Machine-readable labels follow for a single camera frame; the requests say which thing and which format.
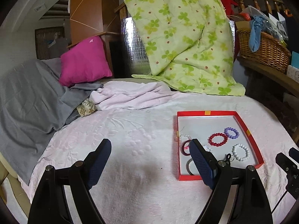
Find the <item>wooden side table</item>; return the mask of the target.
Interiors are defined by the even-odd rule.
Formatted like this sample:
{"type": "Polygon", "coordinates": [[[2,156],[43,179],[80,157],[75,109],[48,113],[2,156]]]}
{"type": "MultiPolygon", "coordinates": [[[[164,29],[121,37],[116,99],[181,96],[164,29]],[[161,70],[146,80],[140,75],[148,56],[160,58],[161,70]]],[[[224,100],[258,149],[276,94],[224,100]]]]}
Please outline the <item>wooden side table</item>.
{"type": "Polygon", "coordinates": [[[285,94],[298,99],[298,83],[259,62],[240,56],[237,60],[248,75],[245,94],[268,108],[298,144],[298,116],[290,104],[283,101],[285,94]]]}

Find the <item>red cardboard box lid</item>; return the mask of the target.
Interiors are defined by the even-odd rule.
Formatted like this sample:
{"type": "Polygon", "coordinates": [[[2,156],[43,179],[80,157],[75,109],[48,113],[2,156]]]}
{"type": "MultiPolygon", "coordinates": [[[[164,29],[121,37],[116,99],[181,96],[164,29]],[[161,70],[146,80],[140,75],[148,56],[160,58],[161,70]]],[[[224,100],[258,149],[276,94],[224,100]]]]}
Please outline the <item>red cardboard box lid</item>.
{"type": "Polygon", "coordinates": [[[264,164],[261,152],[248,127],[236,111],[179,111],[177,112],[177,142],[180,181],[197,181],[202,178],[192,162],[189,175],[186,162],[192,158],[189,144],[197,139],[203,148],[217,160],[231,154],[231,166],[245,168],[264,164]]]}

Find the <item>grey green bangle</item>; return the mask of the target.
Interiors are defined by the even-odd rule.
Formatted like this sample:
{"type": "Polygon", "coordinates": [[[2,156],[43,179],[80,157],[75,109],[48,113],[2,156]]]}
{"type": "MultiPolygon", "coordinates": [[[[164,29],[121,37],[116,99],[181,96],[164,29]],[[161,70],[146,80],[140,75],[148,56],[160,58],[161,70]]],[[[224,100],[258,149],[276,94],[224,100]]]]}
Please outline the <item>grey green bangle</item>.
{"type": "Polygon", "coordinates": [[[187,162],[186,162],[186,170],[188,172],[189,175],[194,175],[190,169],[190,164],[193,162],[193,159],[190,158],[187,162]]]}

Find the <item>white floral box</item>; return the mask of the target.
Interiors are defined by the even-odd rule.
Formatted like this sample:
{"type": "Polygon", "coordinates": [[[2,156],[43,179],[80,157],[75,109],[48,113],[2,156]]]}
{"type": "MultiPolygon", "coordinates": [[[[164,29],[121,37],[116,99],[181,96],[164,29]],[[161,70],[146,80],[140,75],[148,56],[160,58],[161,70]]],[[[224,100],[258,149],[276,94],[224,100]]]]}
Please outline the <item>white floral box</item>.
{"type": "Polygon", "coordinates": [[[287,67],[287,74],[289,78],[293,79],[295,82],[299,83],[299,69],[288,65],[287,67]]]}

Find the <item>blue cardboard box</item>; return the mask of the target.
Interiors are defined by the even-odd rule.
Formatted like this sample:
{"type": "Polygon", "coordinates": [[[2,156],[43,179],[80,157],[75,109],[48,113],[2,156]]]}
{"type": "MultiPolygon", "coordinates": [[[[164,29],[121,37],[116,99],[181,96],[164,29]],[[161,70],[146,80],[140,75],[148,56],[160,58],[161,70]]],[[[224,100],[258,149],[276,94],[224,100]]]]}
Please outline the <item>blue cardboard box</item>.
{"type": "Polygon", "coordinates": [[[299,69],[299,53],[295,51],[292,52],[291,66],[299,69]]]}

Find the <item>pink white blanket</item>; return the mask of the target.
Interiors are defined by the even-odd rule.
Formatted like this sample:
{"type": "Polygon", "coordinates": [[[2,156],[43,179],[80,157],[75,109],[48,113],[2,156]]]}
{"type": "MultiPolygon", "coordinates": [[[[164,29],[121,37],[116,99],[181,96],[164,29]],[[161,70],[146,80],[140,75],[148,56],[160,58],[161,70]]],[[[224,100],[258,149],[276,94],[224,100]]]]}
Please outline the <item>pink white blanket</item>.
{"type": "Polygon", "coordinates": [[[285,193],[285,173],[275,163],[295,143],[275,117],[258,101],[246,96],[208,96],[174,93],[156,107],[141,110],[107,109],[79,118],[55,133],[22,188],[33,199],[45,167],[72,166],[95,150],[102,139],[112,153],[91,195],[106,223],[194,223],[210,188],[202,181],[178,180],[176,114],[179,111],[236,111],[261,151],[258,169],[274,223],[280,223],[294,204],[285,193]]]}

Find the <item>wicker basket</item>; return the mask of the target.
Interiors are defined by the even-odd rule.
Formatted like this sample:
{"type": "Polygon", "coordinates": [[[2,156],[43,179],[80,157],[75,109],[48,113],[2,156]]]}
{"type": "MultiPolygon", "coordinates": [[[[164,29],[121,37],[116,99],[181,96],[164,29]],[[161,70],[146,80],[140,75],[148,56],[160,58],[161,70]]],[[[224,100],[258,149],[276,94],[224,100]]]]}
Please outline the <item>wicker basket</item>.
{"type": "Polygon", "coordinates": [[[252,52],[249,47],[250,29],[238,29],[237,38],[241,57],[259,62],[286,74],[291,53],[279,40],[262,32],[259,49],[252,52]]]}

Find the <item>grey cloth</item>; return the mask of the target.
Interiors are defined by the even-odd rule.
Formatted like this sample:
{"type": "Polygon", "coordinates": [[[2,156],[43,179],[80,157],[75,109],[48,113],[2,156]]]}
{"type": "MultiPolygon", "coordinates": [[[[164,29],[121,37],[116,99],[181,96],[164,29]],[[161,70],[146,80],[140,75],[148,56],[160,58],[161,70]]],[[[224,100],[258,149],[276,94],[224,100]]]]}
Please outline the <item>grey cloth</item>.
{"type": "Polygon", "coordinates": [[[1,154],[26,184],[55,132],[101,83],[59,82],[61,60],[30,60],[1,76],[1,154]]]}

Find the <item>floral patterned fabric piece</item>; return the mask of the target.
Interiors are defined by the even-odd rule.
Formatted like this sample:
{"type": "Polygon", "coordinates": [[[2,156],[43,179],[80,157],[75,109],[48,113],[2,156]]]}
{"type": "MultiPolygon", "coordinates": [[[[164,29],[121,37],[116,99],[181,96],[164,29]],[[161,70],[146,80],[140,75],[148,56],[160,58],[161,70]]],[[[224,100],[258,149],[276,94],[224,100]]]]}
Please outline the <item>floral patterned fabric piece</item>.
{"type": "Polygon", "coordinates": [[[82,103],[80,103],[80,105],[76,109],[80,117],[88,116],[90,114],[93,114],[95,111],[97,111],[96,105],[89,98],[87,98],[82,103]]]}

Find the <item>blue cloth in basket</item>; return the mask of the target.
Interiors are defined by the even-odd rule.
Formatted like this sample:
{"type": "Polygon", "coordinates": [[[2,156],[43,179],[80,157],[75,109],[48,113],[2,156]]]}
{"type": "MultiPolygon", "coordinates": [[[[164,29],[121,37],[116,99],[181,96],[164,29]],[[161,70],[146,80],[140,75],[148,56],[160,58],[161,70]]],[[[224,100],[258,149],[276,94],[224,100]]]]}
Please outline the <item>blue cloth in basket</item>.
{"type": "Polygon", "coordinates": [[[249,48],[254,53],[257,52],[261,42],[261,32],[264,30],[264,18],[253,16],[250,24],[249,48]]]}

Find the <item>magenta pillow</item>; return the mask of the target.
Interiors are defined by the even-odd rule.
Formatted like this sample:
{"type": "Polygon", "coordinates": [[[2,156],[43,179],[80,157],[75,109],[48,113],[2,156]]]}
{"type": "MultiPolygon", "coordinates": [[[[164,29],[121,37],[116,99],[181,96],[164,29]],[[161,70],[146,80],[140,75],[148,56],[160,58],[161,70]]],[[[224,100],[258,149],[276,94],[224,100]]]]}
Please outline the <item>magenta pillow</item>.
{"type": "Polygon", "coordinates": [[[98,36],[84,39],[64,53],[60,59],[61,75],[59,82],[63,86],[90,83],[112,76],[102,39],[98,36]]]}

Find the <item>green clover quilt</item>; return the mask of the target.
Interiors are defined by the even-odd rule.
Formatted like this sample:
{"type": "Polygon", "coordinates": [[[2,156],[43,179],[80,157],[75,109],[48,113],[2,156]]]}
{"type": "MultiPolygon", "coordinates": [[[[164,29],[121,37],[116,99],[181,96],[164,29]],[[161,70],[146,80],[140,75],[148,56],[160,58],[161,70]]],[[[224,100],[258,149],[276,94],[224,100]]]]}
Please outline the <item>green clover quilt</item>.
{"type": "Polygon", "coordinates": [[[234,41],[221,0],[125,0],[154,79],[207,95],[243,96],[233,78],[234,41]]]}

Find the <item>silver foil insulation pad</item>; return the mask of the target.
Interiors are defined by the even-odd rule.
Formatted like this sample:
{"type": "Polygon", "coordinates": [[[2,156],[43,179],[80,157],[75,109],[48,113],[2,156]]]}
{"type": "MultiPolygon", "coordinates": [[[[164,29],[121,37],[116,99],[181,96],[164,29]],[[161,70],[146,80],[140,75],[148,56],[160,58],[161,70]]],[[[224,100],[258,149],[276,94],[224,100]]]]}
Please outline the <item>silver foil insulation pad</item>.
{"type": "Polygon", "coordinates": [[[150,64],[132,17],[121,20],[125,68],[129,75],[149,74],[150,64]]]}

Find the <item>orange wooden headboard panel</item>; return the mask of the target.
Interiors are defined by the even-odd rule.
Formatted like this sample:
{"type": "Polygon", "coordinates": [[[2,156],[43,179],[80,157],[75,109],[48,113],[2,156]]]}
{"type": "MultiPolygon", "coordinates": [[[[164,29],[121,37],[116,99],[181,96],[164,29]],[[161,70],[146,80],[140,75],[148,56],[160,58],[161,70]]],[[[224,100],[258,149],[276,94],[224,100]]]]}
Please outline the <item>orange wooden headboard panel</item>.
{"type": "Polygon", "coordinates": [[[101,32],[120,32],[120,17],[115,13],[119,0],[69,1],[72,43],[78,43],[101,32]]]}

